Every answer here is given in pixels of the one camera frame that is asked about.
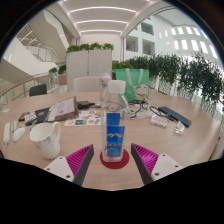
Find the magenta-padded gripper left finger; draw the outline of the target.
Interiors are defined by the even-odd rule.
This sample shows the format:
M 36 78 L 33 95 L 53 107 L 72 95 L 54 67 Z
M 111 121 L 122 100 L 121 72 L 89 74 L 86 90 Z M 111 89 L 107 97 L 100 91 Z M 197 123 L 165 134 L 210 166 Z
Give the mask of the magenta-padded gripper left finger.
M 94 146 L 90 144 L 67 157 L 58 156 L 44 170 L 81 186 L 93 155 Z

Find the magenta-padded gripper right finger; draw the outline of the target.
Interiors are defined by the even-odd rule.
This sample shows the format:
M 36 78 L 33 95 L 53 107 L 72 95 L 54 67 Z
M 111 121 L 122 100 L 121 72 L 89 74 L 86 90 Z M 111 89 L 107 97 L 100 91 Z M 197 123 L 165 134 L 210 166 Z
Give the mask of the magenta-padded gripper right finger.
M 156 154 L 134 143 L 131 144 L 131 154 L 144 185 L 182 169 L 182 166 L 168 154 Z

